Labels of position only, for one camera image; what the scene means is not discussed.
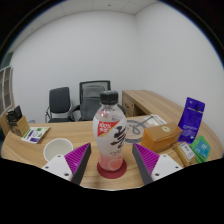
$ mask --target paper cup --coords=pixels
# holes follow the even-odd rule
[[[65,138],[56,138],[47,143],[43,154],[47,161],[53,159],[57,154],[66,155],[73,150],[72,143]]]

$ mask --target tissue box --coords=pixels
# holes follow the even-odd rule
[[[175,122],[145,128],[141,145],[160,153],[171,148],[177,142],[181,132],[182,129]]]

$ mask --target wooden cabinet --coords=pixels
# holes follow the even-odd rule
[[[132,98],[122,92],[122,107],[125,109],[126,117],[134,117],[150,114],[143,111]]]
[[[125,95],[122,95],[122,107],[125,109],[126,117],[134,116],[134,103],[131,102]]]

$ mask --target white object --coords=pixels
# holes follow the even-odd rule
[[[150,114],[150,116],[153,117],[153,119],[149,119],[147,122],[149,124],[153,124],[154,126],[158,126],[161,124],[166,124],[166,121],[164,121],[161,117],[155,114]]]
[[[56,138],[48,142],[44,148],[44,158],[50,161],[55,155],[66,155],[73,150],[72,143],[66,138]]]
[[[170,156],[167,154],[161,154],[152,171],[151,177],[156,181],[181,169],[183,168]]]
[[[48,171],[56,176],[59,176],[65,180],[71,180],[72,171],[65,160],[64,155],[57,154],[53,159],[51,159],[47,164],[45,164],[41,169]]]

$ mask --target office chair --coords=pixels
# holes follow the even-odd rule
[[[81,117],[78,121],[93,120],[97,110],[101,107],[100,92],[111,90],[109,80],[88,81],[79,83],[79,100],[80,105],[77,105],[74,111],[79,110]],[[124,108],[118,104],[118,107],[125,114]]]
[[[52,89],[49,92],[49,106],[45,112],[45,122],[46,123],[58,123],[58,122],[74,122],[75,118],[72,114],[72,104],[70,102],[70,93],[68,87],[62,87],[57,89]],[[52,113],[61,114],[66,113],[65,118],[53,118]]]

